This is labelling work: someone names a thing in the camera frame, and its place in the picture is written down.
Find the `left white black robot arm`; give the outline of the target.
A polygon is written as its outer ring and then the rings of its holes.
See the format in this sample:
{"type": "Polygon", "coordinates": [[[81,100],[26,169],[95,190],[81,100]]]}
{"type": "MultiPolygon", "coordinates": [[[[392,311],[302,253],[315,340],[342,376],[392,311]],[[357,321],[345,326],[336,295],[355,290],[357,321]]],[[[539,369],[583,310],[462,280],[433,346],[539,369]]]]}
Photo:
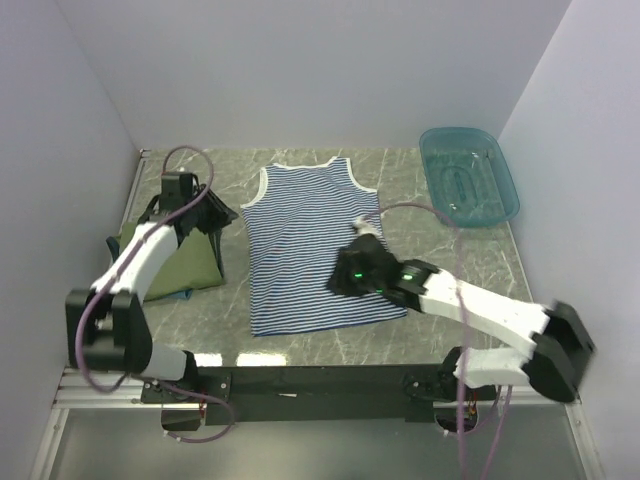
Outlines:
{"type": "Polygon", "coordinates": [[[237,217],[195,174],[163,173],[160,193],[111,267],[66,298],[71,365],[84,376],[100,371],[164,381],[176,401],[193,399],[200,388],[193,353],[154,342],[143,303],[222,285],[221,234],[237,217]]]}

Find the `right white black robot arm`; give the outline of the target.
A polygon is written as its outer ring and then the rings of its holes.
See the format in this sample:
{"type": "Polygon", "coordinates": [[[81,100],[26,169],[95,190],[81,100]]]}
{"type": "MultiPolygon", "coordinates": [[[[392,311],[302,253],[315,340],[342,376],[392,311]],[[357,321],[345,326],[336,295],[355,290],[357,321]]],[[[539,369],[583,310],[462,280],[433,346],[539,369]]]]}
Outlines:
{"type": "Polygon", "coordinates": [[[549,400],[572,403],[595,353],[573,306],[514,300],[430,263],[400,261],[372,233],[339,249],[327,287],[347,297],[376,293],[397,306],[446,317],[500,340],[500,348],[468,348],[444,362],[439,387],[452,399],[489,385],[530,386],[549,400]]]}

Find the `blue white striped tank top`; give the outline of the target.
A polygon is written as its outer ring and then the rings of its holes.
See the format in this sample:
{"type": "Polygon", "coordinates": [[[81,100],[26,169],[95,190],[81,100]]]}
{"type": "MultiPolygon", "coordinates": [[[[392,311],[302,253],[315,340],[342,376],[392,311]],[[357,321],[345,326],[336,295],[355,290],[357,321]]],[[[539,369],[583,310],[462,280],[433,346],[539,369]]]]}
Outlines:
{"type": "Polygon", "coordinates": [[[256,337],[311,333],[402,318],[405,308],[378,293],[345,297],[327,283],[353,222],[379,207],[351,161],[262,168],[259,189],[242,205],[249,239],[250,327],[256,337]]]}

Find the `olive green tank top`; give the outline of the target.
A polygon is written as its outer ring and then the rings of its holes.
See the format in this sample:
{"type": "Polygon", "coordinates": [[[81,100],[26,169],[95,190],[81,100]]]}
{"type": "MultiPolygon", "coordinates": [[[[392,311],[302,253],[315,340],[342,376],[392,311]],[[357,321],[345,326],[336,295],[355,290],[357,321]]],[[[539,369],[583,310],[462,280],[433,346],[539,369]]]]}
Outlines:
{"type": "Polygon", "coordinates": [[[156,223],[123,226],[111,268],[92,284],[110,294],[133,292],[145,301],[224,283],[209,237],[196,230],[181,240],[173,227],[156,223]]]}

